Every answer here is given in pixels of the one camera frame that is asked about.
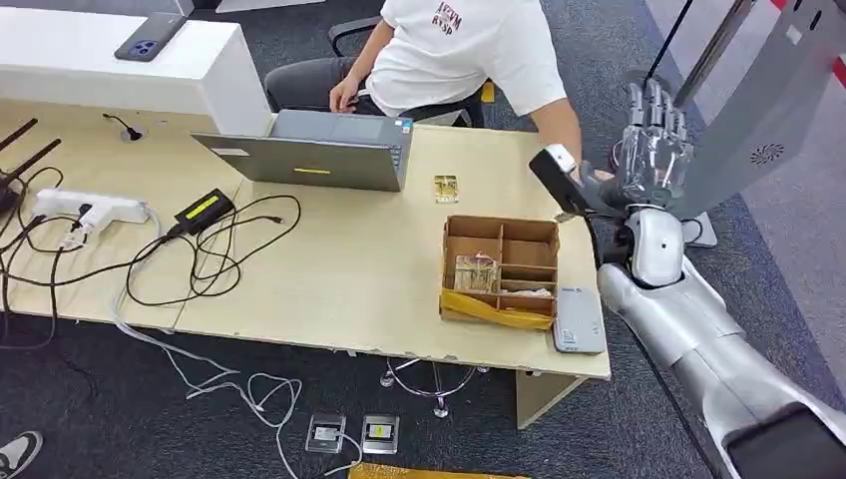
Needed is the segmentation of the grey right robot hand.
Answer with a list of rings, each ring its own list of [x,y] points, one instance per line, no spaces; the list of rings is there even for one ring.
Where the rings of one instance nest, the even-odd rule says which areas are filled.
[[[616,178],[583,184],[588,210],[616,217],[635,205],[676,212],[694,158],[686,114],[654,78],[630,83],[628,89],[629,122],[616,151]]]

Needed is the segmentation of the person's left hand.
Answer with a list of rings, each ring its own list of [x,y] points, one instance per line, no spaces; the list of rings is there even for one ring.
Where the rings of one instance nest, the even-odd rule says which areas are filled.
[[[587,183],[602,183],[616,178],[614,173],[597,169],[590,162],[582,162],[579,165],[578,179],[586,185]]]

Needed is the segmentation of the person's right hand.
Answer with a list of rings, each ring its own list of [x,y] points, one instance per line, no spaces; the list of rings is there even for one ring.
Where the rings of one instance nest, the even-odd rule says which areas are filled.
[[[358,102],[360,79],[347,75],[329,92],[329,109],[333,113],[354,113]]]

